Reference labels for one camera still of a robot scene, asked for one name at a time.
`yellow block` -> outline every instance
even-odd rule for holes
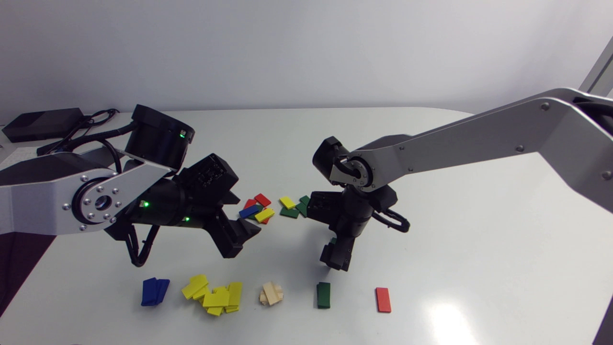
[[[208,284],[207,277],[204,274],[198,274],[189,278],[189,284],[181,289],[183,296],[188,300],[200,289]]]
[[[296,204],[294,204],[294,202],[286,196],[279,199],[279,201],[281,202],[281,204],[283,204],[283,206],[285,206],[286,209],[293,209],[294,207],[296,207]]]
[[[256,214],[256,220],[258,223],[261,223],[268,218],[271,218],[274,214],[275,211],[273,211],[273,209],[263,209],[262,212]]]
[[[202,306],[205,308],[211,307],[227,307],[230,301],[230,293],[226,287],[220,286],[213,289],[213,293],[204,295]]]
[[[215,316],[220,316],[223,311],[224,307],[207,308],[207,313]]]
[[[229,306],[240,305],[240,294],[242,290],[243,290],[243,283],[241,282],[231,282],[230,285],[228,285],[228,292],[230,293],[230,299],[228,301]]]
[[[195,300],[199,300],[209,293],[211,293],[211,291],[208,290],[208,284],[207,284],[202,289],[196,291],[194,295],[192,296],[192,298]]]

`colored block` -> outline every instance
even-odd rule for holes
[[[158,290],[155,278],[143,281],[143,300],[140,302],[142,306],[154,306],[158,299]]]
[[[253,200],[253,199],[249,199],[247,200],[247,202],[245,203],[245,207],[243,207],[243,209],[248,209],[249,207],[253,206],[257,204],[257,201]]]
[[[308,206],[308,202],[311,201],[311,198],[309,198],[308,196],[303,196],[300,198],[300,202],[303,203],[304,205]]]
[[[279,214],[280,215],[284,215],[286,217],[298,218],[298,215],[300,214],[300,211],[298,211],[296,208],[286,209],[284,207],[284,208],[281,209],[281,212]]]
[[[262,193],[256,195],[254,198],[258,203],[261,203],[263,207],[270,205],[270,200],[266,198]]]
[[[281,299],[279,299],[279,296],[276,294],[275,286],[272,282],[264,284],[263,288],[264,294],[266,295],[266,300],[268,300],[269,305],[273,305],[281,301]]]
[[[156,289],[158,292],[157,292],[157,298],[156,298],[155,304],[160,304],[164,301],[164,296],[166,296],[168,285],[170,285],[169,279],[158,279],[156,281]]]
[[[330,283],[319,282],[317,284],[317,308],[330,308]]]
[[[202,289],[196,291],[194,293],[194,295],[192,296],[192,298],[195,299],[195,300],[199,300],[199,299],[203,298],[204,296],[208,295],[209,293],[211,293],[211,291],[209,291],[208,284],[207,284]]]
[[[387,287],[378,287],[375,291],[377,293],[377,308],[379,312],[392,312],[392,305],[389,303],[389,290]]]
[[[207,313],[215,316],[220,316],[223,311],[224,307],[207,308]]]
[[[260,213],[264,209],[264,207],[262,205],[259,205],[259,204],[256,205],[256,207],[257,207],[258,213]],[[255,214],[250,215],[249,219],[255,220],[256,219],[256,215]]]
[[[256,214],[256,220],[259,223],[262,223],[268,218],[271,218],[274,214],[275,214],[275,211],[273,209],[263,209],[262,212]]]
[[[258,212],[260,212],[260,209],[256,205],[253,205],[246,209],[240,210],[238,214],[240,215],[241,218],[247,218],[250,215],[256,214]]]
[[[204,301],[202,306],[205,308],[210,307],[226,307],[230,300],[230,293],[225,287],[216,287],[213,289],[213,293],[204,295]]]
[[[283,206],[285,206],[286,209],[293,209],[296,207],[296,204],[294,204],[294,202],[287,196],[282,197],[279,199],[279,201],[281,204],[283,204]]]
[[[207,277],[204,274],[198,274],[189,278],[189,284],[181,289],[183,296],[188,300],[200,289],[208,284]]]
[[[229,306],[239,306],[240,305],[240,295],[243,291],[243,283],[241,282],[231,282],[228,285],[228,292],[230,293],[230,298],[228,299]]]
[[[296,208],[298,209],[298,211],[300,211],[300,213],[306,217],[307,216],[307,206],[303,203],[300,203],[298,205],[296,205]]]

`red block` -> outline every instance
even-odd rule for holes
[[[257,200],[258,203],[261,203],[263,207],[270,205],[270,200],[268,200],[268,198],[266,198],[262,193],[256,195],[255,200]]]
[[[243,207],[243,209],[248,209],[249,207],[253,206],[257,204],[257,201],[253,200],[253,199],[249,199],[247,200],[247,203],[245,204],[245,207]]]
[[[389,303],[389,290],[387,287],[376,288],[376,293],[379,312],[392,312],[392,305]]]

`pile of wooden blocks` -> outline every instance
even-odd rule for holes
[[[260,303],[263,305],[273,305],[283,300],[283,289],[281,286],[268,282],[262,287],[260,292]]]
[[[231,282],[228,286],[220,286],[208,289],[208,280],[204,274],[198,274],[189,278],[189,284],[181,289],[186,299],[198,301],[207,313],[220,316],[222,312],[233,312],[240,309],[240,295],[243,283]]]

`stack of yellow blocks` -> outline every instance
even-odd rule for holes
[[[181,289],[183,296],[187,300],[198,301],[207,313],[220,316],[223,311],[226,313],[238,311],[240,308],[240,295],[243,290],[243,283],[231,282],[228,286],[220,286],[211,292],[208,289],[208,280],[204,274],[198,274],[189,278],[189,284]]]

